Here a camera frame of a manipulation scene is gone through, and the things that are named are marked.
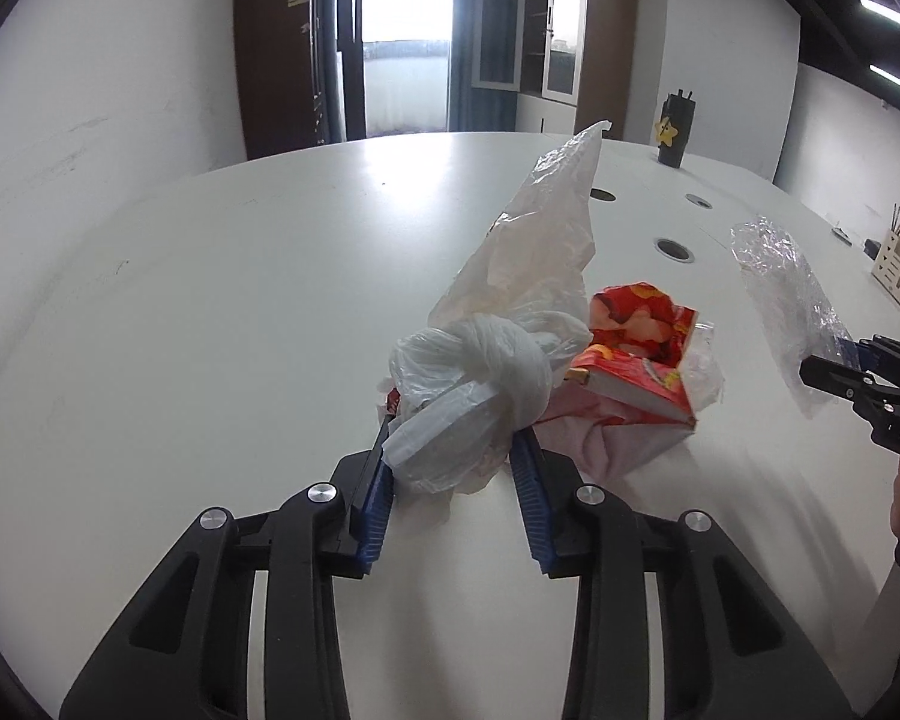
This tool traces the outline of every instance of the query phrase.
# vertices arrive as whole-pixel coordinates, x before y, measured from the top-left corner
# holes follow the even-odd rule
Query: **white table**
[[[557,141],[440,134],[285,154],[169,186],[88,236],[0,381],[0,647],[45,707],[202,509],[276,508],[370,446],[391,343],[423,327]],[[858,337],[900,339],[900,309],[860,250],[746,170],[688,156],[676,172],[605,142],[595,184],[617,200],[591,202],[588,288],[647,280],[700,309],[727,377],[696,435],[615,490],[663,517],[711,512],[832,651],[892,560],[895,459],[848,405],[799,414],[730,225],[758,212],[788,228]],[[657,237],[696,262],[658,255]],[[505,474],[427,533],[396,512],[373,574],[337,582],[354,720],[558,717],[575,603],[574,581],[530,559]]]

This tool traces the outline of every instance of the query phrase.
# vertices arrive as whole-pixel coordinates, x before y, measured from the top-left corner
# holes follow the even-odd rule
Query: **silver screw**
[[[706,533],[713,524],[713,520],[703,512],[687,512],[683,522],[691,531],[697,533]]]
[[[307,490],[307,497],[314,503],[329,503],[337,497],[337,488],[328,482],[320,482]]]
[[[577,488],[577,500],[588,506],[597,506],[607,499],[607,494],[595,485],[583,485]]]
[[[223,509],[207,509],[200,515],[200,526],[205,531],[215,531],[226,525],[226,512]]]

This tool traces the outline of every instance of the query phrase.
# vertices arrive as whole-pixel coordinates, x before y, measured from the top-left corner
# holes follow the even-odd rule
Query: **blue curtain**
[[[516,127],[516,92],[474,89],[473,22],[476,0],[454,0],[447,100],[451,132],[512,132]]]

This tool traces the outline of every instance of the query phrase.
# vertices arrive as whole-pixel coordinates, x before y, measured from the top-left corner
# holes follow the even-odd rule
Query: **yellow star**
[[[653,138],[658,143],[666,143],[667,146],[673,146],[674,138],[679,135],[679,129],[670,124],[670,117],[665,116],[659,122],[653,125],[655,133]]]

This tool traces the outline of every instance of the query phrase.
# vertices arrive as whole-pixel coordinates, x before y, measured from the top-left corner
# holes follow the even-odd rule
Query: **black tumbler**
[[[669,95],[663,103],[660,119],[669,118],[670,126],[677,130],[672,146],[660,143],[660,152],[656,160],[667,167],[680,167],[683,160],[683,152],[690,137],[690,127],[693,125],[693,112],[697,107],[696,100],[690,100],[692,94],[693,92],[684,97],[683,90],[680,89],[675,95]]]

